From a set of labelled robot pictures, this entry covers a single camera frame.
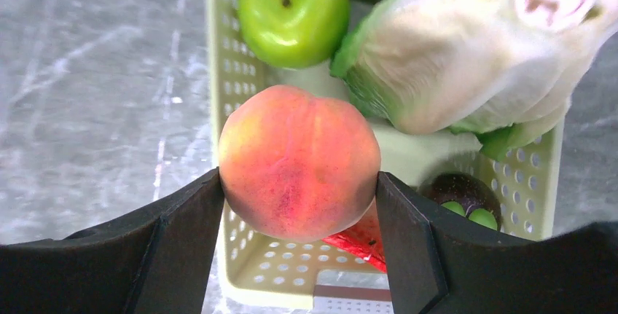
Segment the apple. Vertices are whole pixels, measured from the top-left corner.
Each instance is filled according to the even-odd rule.
[[[350,0],[238,0],[245,43],[277,68],[307,68],[329,59],[348,30],[350,11]]]

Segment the gray marble surface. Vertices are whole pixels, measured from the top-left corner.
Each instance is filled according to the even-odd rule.
[[[0,243],[64,238],[212,168],[205,14],[204,0],[0,0]],[[575,92],[556,233],[618,219],[617,57],[615,36]],[[216,264],[203,312],[307,313],[227,299]]]

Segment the basket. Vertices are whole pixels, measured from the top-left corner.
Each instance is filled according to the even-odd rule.
[[[343,82],[329,76],[327,63],[289,71],[274,70],[259,62],[240,37],[235,16],[237,0],[207,0],[207,5],[215,165],[216,142],[226,118],[270,85],[293,84],[316,95],[347,100]],[[370,4],[354,0],[352,7],[353,24],[371,9]],[[529,146],[510,152],[500,164],[477,153],[480,145],[472,135],[454,136],[442,131],[407,136],[386,122],[371,124],[380,144],[383,171],[414,187],[441,170],[474,174],[500,198],[504,232],[530,240],[551,236],[563,122]],[[330,308],[329,313],[392,311],[385,290],[316,285],[323,270],[378,273],[362,259],[322,242],[301,245],[269,238],[251,230],[227,204],[218,240],[222,290],[237,302],[294,309]]]

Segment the cabbage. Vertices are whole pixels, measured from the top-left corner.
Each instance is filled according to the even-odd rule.
[[[366,117],[474,133],[501,160],[564,118],[618,0],[382,0],[330,65]]]

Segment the plastic basket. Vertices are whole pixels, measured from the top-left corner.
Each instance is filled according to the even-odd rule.
[[[242,102],[275,83],[293,84],[317,95],[347,99],[345,86],[328,75],[327,64],[303,71],[273,70],[243,43],[235,15],[237,0],[207,0],[214,153],[226,118]],[[371,6],[353,1],[353,23]],[[474,174],[496,190],[504,232],[530,240],[551,236],[560,166],[563,123],[501,164],[477,154],[474,136],[447,131],[407,136],[385,122],[373,122],[383,156],[382,170],[417,186],[439,170]],[[377,273],[362,259],[322,242],[286,243],[254,232],[224,207],[219,230],[219,279],[224,293],[247,305],[326,309],[342,313],[391,313],[379,290],[317,286],[322,270]]]

